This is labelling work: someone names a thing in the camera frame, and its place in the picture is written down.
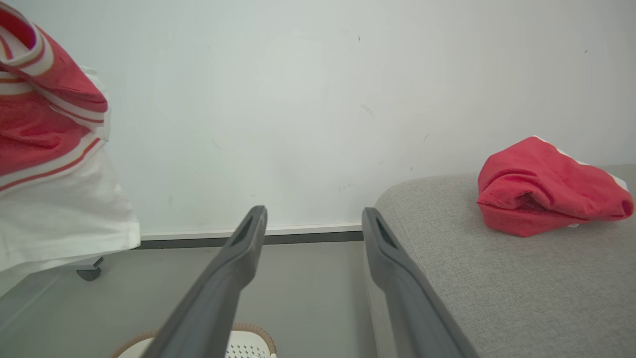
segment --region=red and white shirt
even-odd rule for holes
[[[107,114],[69,54],[0,2],[0,196],[75,170],[103,145]]]

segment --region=sofa cushion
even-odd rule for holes
[[[636,165],[602,168],[636,189]],[[477,197],[477,174],[438,176],[376,207],[480,356],[636,356],[636,218],[520,238]]]

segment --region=white basket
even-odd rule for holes
[[[113,358],[140,358],[158,331],[135,337],[121,347]],[[272,337],[254,324],[235,323],[230,333],[225,358],[276,358]]]

